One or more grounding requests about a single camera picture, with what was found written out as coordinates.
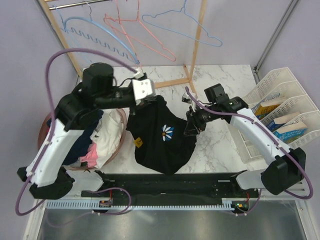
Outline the black t shirt with daisy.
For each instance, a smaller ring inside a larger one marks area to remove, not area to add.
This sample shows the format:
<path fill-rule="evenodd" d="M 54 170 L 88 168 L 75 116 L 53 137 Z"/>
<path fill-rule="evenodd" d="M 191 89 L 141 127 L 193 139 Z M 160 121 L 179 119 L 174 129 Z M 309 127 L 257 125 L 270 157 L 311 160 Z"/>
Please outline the black t shirt with daisy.
<path fill-rule="evenodd" d="M 161 95 L 130 114 L 126 125 L 134 138 L 138 164 L 165 175 L 175 174 L 190 160 L 197 143 L 186 136 L 187 121 L 175 116 Z"/>

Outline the light blue wire hanger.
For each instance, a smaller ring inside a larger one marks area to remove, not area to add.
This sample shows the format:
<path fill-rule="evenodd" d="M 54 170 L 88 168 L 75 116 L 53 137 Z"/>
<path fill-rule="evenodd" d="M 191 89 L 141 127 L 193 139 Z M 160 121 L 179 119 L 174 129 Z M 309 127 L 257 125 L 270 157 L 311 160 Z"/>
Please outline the light blue wire hanger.
<path fill-rule="evenodd" d="M 204 16 L 201 8 L 201 0 L 165 0 L 153 10 L 146 10 L 141 19 L 153 28 L 219 48 L 223 41 L 199 19 Z"/>

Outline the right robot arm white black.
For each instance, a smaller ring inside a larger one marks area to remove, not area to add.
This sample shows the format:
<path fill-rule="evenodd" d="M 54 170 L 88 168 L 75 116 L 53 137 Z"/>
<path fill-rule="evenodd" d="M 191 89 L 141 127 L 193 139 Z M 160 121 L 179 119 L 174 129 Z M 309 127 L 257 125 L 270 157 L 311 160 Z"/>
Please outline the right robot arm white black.
<path fill-rule="evenodd" d="M 185 136 L 199 135 L 207 123 L 221 119 L 239 130 L 262 155 L 267 168 L 234 175 L 229 191 L 235 197 L 242 196 L 248 189 L 266 189 L 273 195 L 289 193 L 289 188 L 306 180 L 306 154 L 300 148 L 293 149 L 276 137 L 255 116 L 248 104 L 240 97 L 229 98 L 221 84 L 205 89 L 208 105 L 200 103 L 185 88 L 182 101 L 188 103 Z"/>

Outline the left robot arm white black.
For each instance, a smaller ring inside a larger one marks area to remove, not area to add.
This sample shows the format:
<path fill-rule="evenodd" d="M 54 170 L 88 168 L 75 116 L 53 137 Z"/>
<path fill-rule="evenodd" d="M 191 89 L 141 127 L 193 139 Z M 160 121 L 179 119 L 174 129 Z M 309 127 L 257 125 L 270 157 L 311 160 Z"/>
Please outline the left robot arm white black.
<path fill-rule="evenodd" d="M 35 199 L 58 200 L 68 194 L 75 180 L 63 161 L 76 140 L 99 120 L 102 110 L 130 108 L 155 96 L 155 84 L 145 72 L 134 70 L 127 87 L 113 84 L 114 69 L 107 63 L 93 63 L 83 70 L 82 81 L 65 95 L 54 110 L 49 133 L 35 159 L 17 170 Z"/>

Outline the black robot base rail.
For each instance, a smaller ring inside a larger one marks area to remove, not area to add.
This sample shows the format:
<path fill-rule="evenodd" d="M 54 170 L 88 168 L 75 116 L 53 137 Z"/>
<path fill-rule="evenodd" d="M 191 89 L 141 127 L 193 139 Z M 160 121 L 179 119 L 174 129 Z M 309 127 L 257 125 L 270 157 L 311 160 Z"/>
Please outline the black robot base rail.
<path fill-rule="evenodd" d="M 257 198 L 253 188 L 243 190 L 236 185 L 234 173 L 111 174 L 96 171 L 103 184 L 99 193 L 83 190 L 82 197 L 111 197 L 118 204 L 191 205 L 221 204 L 222 199 Z"/>

